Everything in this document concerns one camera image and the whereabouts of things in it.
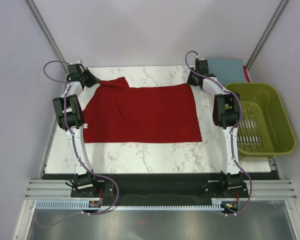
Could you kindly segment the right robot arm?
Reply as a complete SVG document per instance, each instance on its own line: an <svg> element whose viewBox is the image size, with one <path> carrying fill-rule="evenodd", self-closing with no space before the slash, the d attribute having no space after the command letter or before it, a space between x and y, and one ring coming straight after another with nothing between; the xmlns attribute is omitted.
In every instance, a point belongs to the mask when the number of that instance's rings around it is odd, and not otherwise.
<svg viewBox="0 0 300 240"><path fill-rule="evenodd" d="M200 87L213 98L212 120L220 131L222 152L219 191L230 197L244 185L237 143L238 125L242 120L240 95L226 89L214 74L209 73L208 61L198 56L194 67L190 68L187 84Z"/></svg>

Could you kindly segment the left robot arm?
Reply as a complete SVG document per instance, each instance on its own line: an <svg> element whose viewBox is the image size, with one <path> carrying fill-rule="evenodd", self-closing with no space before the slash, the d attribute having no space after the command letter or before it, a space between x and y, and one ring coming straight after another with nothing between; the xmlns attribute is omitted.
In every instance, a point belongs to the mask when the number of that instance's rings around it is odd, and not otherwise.
<svg viewBox="0 0 300 240"><path fill-rule="evenodd" d="M71 187L73 198L96 198L101 187L91 174L93 167L84 143L85 121L79 96L84 88L91 88L100 80L80 62L68 64L67 69L64 92L52 100L57 124L65 131L74 160L74 177L65 183Z"/></svg>

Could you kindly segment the red t-shirt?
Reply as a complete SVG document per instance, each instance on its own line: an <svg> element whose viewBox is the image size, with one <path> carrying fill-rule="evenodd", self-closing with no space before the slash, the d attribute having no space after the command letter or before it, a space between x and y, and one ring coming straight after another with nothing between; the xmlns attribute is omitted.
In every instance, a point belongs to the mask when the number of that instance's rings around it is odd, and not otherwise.
<svg viewBox="0 0 300 240"><path fill-rule="evenodd" d="M102 80L83 110L86 144L193 143L202 135L191 87L131 87L125 77Z"/></svg>

